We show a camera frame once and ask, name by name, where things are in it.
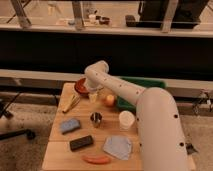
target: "white cup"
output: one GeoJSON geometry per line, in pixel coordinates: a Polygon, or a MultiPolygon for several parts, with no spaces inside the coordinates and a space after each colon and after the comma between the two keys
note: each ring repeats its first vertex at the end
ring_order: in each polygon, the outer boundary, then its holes
{"type": "Polygon", "coordinates": [[[96,23],[96,15],[95,14],[90,14],[89,15],[89,20],[91,23],[95,24],[96,23]]]}
{"type": "Polygon", "coordinates": [[[127,111],[124,110],[119,114],[119,123],[121,130],[129,130],[135,121],[135,116],[127,111]]]}

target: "green box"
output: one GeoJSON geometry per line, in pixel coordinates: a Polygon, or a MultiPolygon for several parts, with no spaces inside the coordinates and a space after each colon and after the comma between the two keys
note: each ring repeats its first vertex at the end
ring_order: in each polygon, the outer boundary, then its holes
{"type": "MultiPolygon", "coordinates": [[[[151,80],[151,79],[144,79],[144,78],[139,78],[139,77],[121,77],[121,79],[149,88],[149,87],[160,87],[165,89],[166,88],[166,84],[164,81],[160,81],[160,80],[151,80]]],[[[123,98],[119,97],[117,98],[117,107],[120,110],[128,110],[131,112],[135,112],[136,108],[135,106],[131,105],[129,102],[127,102],[126,100],[124,100],[123,98]]]]}

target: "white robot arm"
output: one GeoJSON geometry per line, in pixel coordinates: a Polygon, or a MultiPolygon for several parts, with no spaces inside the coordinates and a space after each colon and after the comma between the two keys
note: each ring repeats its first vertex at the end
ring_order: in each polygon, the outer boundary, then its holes
{"type": "Polygon", "coordinates": [[[107,74],[108,64],[99,61],[85,69],[85,87],[100,85],[136,106],[144,171],[189,171],[185,137],[173,97],[161,88],[144,88],[107,74]]]}

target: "sausage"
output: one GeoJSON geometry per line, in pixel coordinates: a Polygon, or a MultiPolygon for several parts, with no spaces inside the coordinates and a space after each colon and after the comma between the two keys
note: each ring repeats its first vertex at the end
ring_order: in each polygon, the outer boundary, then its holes
{"type": "Polygon", "coordinates": [[[110,163],[111,159],[108,156],[91,157],[83,155],[82,159],[92,164],[107,164],[110,163]]]}

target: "chair wheel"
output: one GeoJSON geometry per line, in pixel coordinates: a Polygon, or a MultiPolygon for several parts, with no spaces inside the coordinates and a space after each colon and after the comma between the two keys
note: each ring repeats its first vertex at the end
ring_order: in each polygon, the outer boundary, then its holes
{"type": "Polygon", "coordinates": [[[36,137],[35,132],[33,132],[33,131],[31,131],[31,130],[29,130],[29,131],[27,132],[27,139],[28,139],[28,140],[32,140],[32,139],[34,139],[35,137],[36,137]]]}

